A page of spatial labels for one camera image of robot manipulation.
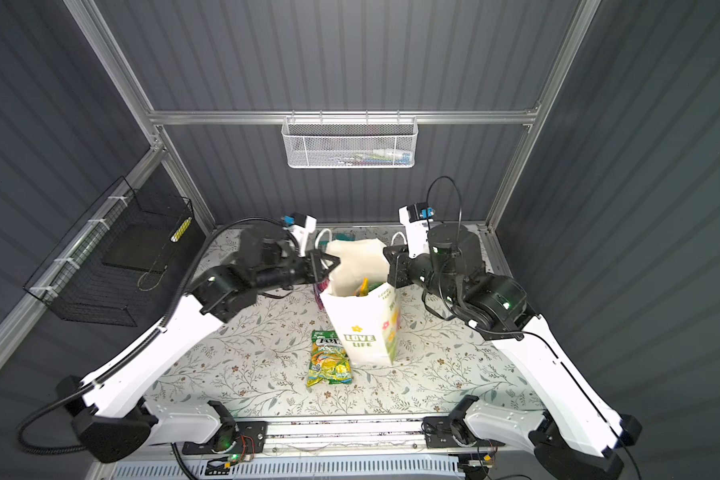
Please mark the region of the white illustrated paper bag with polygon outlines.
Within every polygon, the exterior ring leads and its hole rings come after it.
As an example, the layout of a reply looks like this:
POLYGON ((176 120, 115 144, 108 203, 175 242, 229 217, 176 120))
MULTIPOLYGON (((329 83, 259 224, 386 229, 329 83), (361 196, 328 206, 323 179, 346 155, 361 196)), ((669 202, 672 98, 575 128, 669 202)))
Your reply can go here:
POLYGON ((379 239, 332 240, 326 252, 341 259, 322 293, 324 309, 354 367, 390 367, 397 353, 401 302, 387 283, 385 244, 379 239), (364 278, 382 282, 366 297, 355 290, 364 278))

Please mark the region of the lime Fox's candy bag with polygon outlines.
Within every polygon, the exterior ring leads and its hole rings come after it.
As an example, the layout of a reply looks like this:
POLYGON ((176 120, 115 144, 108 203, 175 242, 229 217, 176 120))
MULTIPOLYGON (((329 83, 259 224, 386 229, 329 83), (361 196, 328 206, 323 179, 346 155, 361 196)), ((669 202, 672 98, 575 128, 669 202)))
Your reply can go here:
POLYGON ((312 387, 321 382, 352 382, 349 357, 335 331, 315 330, 311 334, 311 356, 306 384, 312 387))

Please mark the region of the purple Fox's candy bag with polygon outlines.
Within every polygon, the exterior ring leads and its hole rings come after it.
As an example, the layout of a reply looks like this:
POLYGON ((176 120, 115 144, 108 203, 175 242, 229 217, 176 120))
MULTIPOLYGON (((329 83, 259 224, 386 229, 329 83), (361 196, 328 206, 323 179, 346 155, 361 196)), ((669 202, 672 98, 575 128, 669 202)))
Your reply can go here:
POLYGON ((323 301, 322 301, 322 293, 326 290, 326 288, 327 288, 327 283, 325 283, 325 282, 322 282, 322 283, 319 283, 319 284, 315 284, 314 287, 313 287, 313 290, 314 290, 314 298, 315 298, 315 301, 316 301, 316 303, 317 303, 317 305, 318 305, 318 309, 319 309, 320 311, 323 311, 323 310, 324 310, 324 304, 323 304, 323 301))

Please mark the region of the large orange candy bag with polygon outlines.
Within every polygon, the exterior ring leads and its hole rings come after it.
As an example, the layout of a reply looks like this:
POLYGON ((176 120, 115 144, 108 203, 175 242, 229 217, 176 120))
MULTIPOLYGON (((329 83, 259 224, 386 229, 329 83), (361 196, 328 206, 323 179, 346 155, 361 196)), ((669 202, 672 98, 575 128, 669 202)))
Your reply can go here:
POLYGON ((369 278, 364 278, 361 282, 360 286, 355 290, 354 295, 356 297, 366 297, 368 296, 373 290, 380 287, 382 285, 382 282, 376 282, 372 281, 369 278))

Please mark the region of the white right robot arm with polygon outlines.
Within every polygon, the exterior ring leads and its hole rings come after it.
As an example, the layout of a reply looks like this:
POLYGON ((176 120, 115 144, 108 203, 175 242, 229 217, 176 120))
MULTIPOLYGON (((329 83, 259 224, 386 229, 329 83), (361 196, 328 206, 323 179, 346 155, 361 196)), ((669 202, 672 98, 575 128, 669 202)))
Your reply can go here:
POLYGON ((619 455, 639 439, 640 422, 597 395, 514 279, 447 250, 411 257, 397 245, 383 254, 393 286, 417 285, 424 296, 437 296, 448 319, 462 321, 508 358, 543 404, 540 411, 510 409, 469 394, 441 433, 464 447, 496 441, 522 449, 556 479, 620 477, 619 455))

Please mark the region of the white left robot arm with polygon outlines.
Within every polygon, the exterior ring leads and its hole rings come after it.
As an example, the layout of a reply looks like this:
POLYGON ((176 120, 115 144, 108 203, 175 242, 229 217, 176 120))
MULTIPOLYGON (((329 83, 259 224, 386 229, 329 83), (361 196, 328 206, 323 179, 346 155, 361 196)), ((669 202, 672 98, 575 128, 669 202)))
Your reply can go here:
POLYGON ((339 263, 337 256, 311 250, 274 266, 226 264, 206 270, 172 312, 82 379, 87 391, 72 420, 78 441, 102 463, 122 460, 145 445, 210 444, 222 453, 239 445, 236 421, 220 402, 168 407, 146 400, 146 391, 197 343, 254 305, 259 294, 320 283, 339 263))

